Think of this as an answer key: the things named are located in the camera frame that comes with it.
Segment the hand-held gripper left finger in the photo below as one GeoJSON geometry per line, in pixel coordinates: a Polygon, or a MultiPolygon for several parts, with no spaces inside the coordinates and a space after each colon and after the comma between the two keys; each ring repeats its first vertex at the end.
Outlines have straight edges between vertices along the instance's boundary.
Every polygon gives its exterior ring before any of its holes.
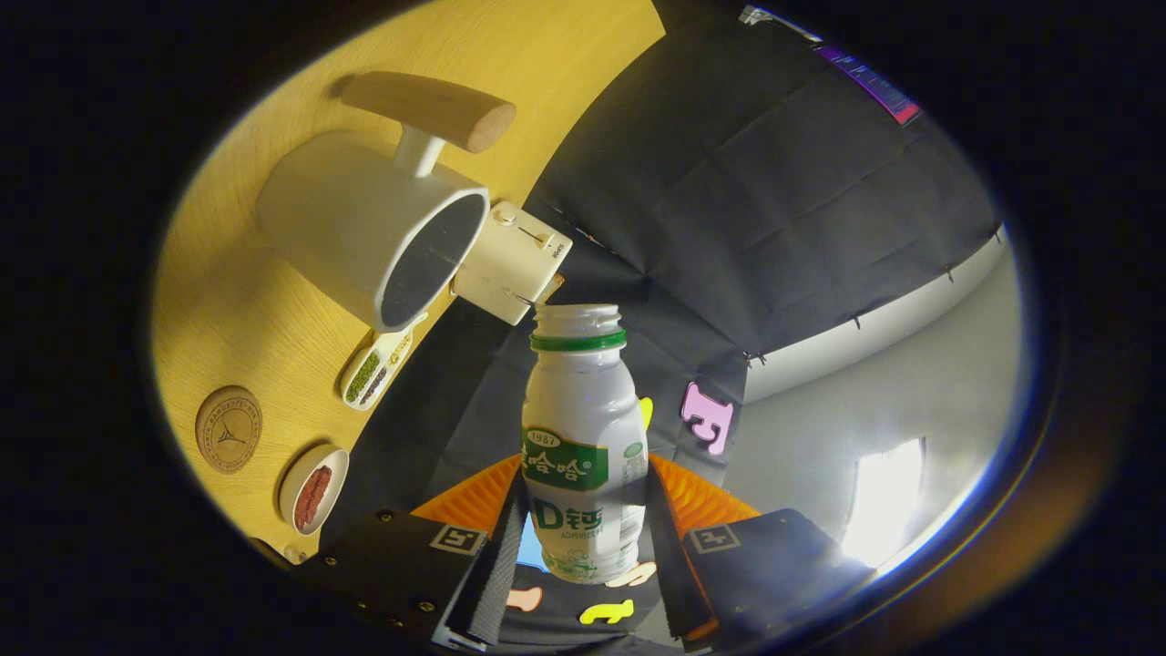
{"type": "Polygon", "coordinates": [[[414,512],[380,512],[296,577],[416,647],[485,653],[499,640],[528,514],[519,456],[414,512]]]}

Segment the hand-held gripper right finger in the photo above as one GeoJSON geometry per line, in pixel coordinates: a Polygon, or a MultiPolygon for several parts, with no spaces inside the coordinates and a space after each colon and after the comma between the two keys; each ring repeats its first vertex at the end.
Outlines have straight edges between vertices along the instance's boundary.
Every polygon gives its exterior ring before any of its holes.
{"type": "Polygon", "coordinates": [[[666,458],[649,458],[645,498],[668,628],[688,651],[781,640],[872,577],[801,512],[757,512],[666,458]]]}

